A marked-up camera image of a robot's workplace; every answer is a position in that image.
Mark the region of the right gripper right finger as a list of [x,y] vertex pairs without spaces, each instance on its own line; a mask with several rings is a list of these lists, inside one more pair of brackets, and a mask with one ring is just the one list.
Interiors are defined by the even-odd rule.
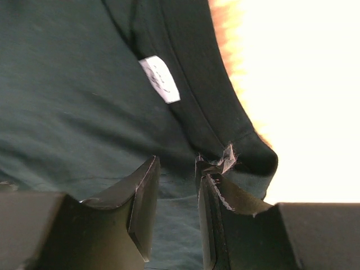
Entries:
[[359,268],[359,204],[268,204],[225,177],[234,161],[196,158],[204,269]]

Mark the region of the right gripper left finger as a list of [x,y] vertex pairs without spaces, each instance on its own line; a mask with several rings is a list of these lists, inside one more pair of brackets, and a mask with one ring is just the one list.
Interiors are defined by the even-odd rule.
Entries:
[[160,161],[83,201],[1,183],[2,269],[144,269],[150,260]]

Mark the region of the black t shirt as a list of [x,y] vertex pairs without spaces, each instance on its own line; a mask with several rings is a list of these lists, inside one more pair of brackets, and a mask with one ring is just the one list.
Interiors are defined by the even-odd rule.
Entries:
[[207,1],[2,1],[1,180],[79,200],[161,162],[148,267],[202,269],[195,160],[263,199],[277,155],[239,103]]

